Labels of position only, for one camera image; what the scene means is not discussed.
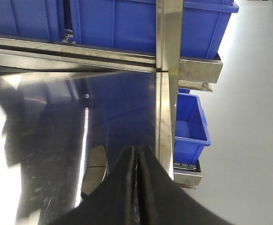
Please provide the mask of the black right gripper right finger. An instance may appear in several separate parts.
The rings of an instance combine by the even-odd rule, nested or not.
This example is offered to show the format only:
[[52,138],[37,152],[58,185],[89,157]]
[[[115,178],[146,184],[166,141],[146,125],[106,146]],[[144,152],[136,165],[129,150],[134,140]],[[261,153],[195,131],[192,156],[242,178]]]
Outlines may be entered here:
[[151,148],[137,147],[137,185],[143,225],[227,225],[185,193],[167,174]]

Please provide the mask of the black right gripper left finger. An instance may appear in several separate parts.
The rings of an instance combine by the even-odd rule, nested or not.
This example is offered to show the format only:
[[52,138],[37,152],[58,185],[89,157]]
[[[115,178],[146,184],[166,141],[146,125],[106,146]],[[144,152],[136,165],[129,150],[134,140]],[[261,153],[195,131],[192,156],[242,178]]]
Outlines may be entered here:
[[136,149],[125,146],[111,172],[78,207],[51,225],[135,225]]

